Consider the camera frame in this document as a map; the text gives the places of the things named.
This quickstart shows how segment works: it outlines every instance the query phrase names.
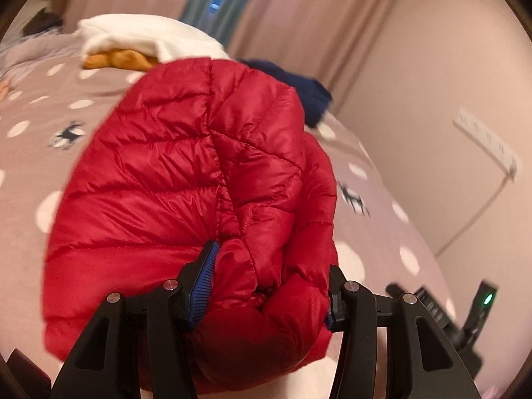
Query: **white power strip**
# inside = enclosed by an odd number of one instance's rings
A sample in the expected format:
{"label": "white power strip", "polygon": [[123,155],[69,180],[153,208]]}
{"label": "white power strip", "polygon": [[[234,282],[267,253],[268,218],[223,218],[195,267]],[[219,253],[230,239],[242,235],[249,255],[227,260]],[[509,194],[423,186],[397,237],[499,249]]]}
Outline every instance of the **white power strip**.
{"label": "white power strip", "polygon": [[519,156],[478,118],[460,110],[454,124],[480,145],[512,180],[523,171],[523,162]]}

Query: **red puffer jacket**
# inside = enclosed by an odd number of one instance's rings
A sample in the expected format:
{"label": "red puffer jacket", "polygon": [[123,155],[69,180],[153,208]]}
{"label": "red puffer jacket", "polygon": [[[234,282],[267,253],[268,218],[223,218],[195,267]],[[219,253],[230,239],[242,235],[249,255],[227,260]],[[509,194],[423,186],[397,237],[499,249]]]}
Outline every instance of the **red puffer jacket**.
{"label": "red puffer jacket", "polygon": [[222,243],[187,336],[199,392],[324,357],[336,264],[331,164],[296,92],[247,66],[159,66],[95,133],[66,188],[44,270],[47,349],[65,359],[107,294],[148,292]]}

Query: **wall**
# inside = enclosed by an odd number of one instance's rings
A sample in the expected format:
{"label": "wall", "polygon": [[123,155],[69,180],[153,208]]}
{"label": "wall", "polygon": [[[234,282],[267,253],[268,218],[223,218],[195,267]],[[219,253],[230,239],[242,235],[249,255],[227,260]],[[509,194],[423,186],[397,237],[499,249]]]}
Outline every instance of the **wall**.
{"label": "wall", "polygon": [[[504,178],[453,126],[461,108],[532,167],[530,39],[504,0],[397,0],[339,119],[435,253]],[[481,390],[507,386],[532,347],[532,172],[510,182],[438,262],[460,324],[479,282],[499,284],[477,380]]]}

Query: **pink polka dot bedsheet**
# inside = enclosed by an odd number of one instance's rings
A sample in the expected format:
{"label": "pink polka dot bedsheet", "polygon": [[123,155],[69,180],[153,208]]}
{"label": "pink polka dot bedsheet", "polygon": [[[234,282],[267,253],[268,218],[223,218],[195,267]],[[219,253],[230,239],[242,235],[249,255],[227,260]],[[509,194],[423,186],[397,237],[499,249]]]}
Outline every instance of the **pink polka dot bedsheet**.
{"label": "pink polka dot bedsheet", "polygon": [[[61,36],[58,46],[66,39]],[[48,46],[49,55],[60,51]],[[52,379],[60,362],[44,350],[40,312],[47,234],[84,145],[143,76],[114,68],[83,70],[79,56],[69,55],[22,58],[25,77],[0,101],[0,353],[7,356],[17,347]],[[334,243],[345,276],[383,295],[391,282],[411,292],[426,285],[453,316],[453,304],[432,253],[408,214],[383,186],[356,136],[331,114],[316,129],[305,130],[327,152],[336,176]],[[386,366],[385,336],[380,333],[378,398],[384,397]],[[327,398],[340,343],[337,333],[326,358],[252,392],[212,397]]]}

